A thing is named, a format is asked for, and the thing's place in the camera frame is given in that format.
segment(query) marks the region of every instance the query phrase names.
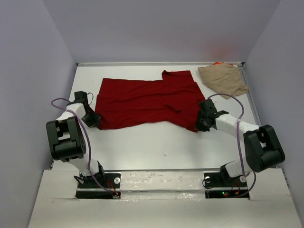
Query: white wall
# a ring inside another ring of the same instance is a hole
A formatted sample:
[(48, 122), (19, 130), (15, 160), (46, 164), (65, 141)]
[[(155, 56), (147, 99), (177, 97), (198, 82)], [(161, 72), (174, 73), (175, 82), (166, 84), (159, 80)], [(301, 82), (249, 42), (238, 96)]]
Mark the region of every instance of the white wall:
[(76, 62), (244, 61), (279, 0), (44, 0)]
[(68, 97), (75, 63), (42, 0), (0, 6), (0, 227), (28, 227), (50, 155), (46, 122)]
[(281, 0), (245, 70), (263, 124), (274, 126), (283, 168), (304, 224), (304, 1)]

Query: tan fabric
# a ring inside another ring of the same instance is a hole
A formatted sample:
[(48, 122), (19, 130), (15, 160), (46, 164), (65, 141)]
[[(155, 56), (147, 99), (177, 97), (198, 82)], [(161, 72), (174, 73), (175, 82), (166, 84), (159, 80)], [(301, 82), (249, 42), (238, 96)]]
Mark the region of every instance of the tan fabric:
[(198, 67), (202, 82), (217, 93), (239, 96), (247, 93), (248, 87), (242, 81), (239, 68), (228, 63)]

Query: red cloth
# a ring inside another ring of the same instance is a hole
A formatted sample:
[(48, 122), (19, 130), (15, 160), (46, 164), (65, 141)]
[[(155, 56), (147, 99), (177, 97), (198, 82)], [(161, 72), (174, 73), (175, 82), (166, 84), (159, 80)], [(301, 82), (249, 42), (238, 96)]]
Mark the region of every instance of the red cloth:
[(190, 71), (163, 71), (162, 78), (156, 81), (104, 78), (95, 107), (102, 117), (99, 129), (169, 121), (196, 132), (198, 102), (205, 97)]

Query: purple cable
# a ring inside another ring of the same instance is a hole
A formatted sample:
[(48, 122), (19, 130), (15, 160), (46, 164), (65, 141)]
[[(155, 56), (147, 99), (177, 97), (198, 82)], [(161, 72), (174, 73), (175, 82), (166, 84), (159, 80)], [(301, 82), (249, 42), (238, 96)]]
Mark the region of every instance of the purple cable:
[[(210, 99), (210, 98), (212, 98), (214, 96), (218, 96), (218, 95), (225, 95), (225, 96), (231, 97), (232, 99), (236, 100), (240, 104), (240, 106), (242, 108), (242, 113), (241, 113), (241, 115), (239, 116), (239, 118), (237, 120), (237, 143), (238, 143), (237, 144), (237, 148), (238, 148), (238, 154), (239, 154), (239, 158), (240, 158), (240, 162), (241, 162), (242, 174), (243, 174), (244, 177), (247, 177), (249, 175), (249, 173), (245, 174), (244, 161), (243, 161), (243, 155), (242, 155), (242, 149), (241, 149), (241, 142), (240, 142), (240, 137), (239, 137), (239, 122), (240, 122), (240, 120), (243, 117), (244, 112), (245, 112), (244, 106), (243, 106), (243, 104), (237, 98), (235, 98), (234, 96), (231, 96), (229, 94), (222, 94), (222, 93), (221, 94), (213, 94), (213, 95), (209, 96), (208, 99)], [(254, 184), (256, 183), (256, 179), (257, 179), (256, 174), (254, 172), (253, 172), (253, 174), (255, 176), (255, 179), (253, 181), (252, 186), (249, 188), (249, 190), (247, 192), (245, 192), (245, 193), (243, 193), (243, 194), (241, 194), (239, 196), (236, 196), (236, 197), (244, 196), (244, 195), (246, 195), (247, 193), (249, 193), (252, 190)]]
[(93, 178), (93, 180), (95, 181), (95, 183), (96, 183), (100, 188), (102, 188), (103, 190), (108, 191), (108, 192), (110, 192), (110, 193), (113, 193), (113, 191), (111, 191), (111, 190), (109, 190), (109, 189), (106, 189), (104, 186), (102, 186), (102, 185), (98, 182), (98, 180), (96, 179), (96, 177), (94, 176), (94, 174), (91, 172), (91, 158), (92, 158), (91, 143), (90, 143), (89, 135), (88, 135), (88, 133), (87, 133), (87, 131), (86, 131), (86, 128), (85, 128), (84, 124), (82, 123), (81, 119), (80, 119), (80, 118), (77, 116), (77, 114), (76, 114), (75, 112), (73, 112), (72, 110), (66, 110), (66, 109), (64, 109), (64, 108), (62, 108), (62, 107), (59, 107), (59, 106), (55, 105), (54, 102), (57, 101), (57, 100), (64, 100), (64, 101), (67, 101), (67, 102), (70, 102), (70, 101), (69, 101), (69, 100), (66, 100), (66, 99), (64, 99), (64, 98), (57, 98), (57, 99), (54, 99), (54, 100), (51, 101), (51, 105), (52, 105), (53, 107), (55, 107), (55, 108), (58, 108), (58, 109), (67, 111), (67, 112), (73, 114), (74, 116), (76, 116), (78, 122), (80, 123), (80, 126), (81, 126), (82, 130), (83, 130), (84, 133), (85, 133), (87, 145), (88, 145), (88, 148), (89, 148), (89, 162), (88, 162), (88, 170), (89, 170), (89, 173), (90, 173), (90, 175), (92, 176), (92, 178)]

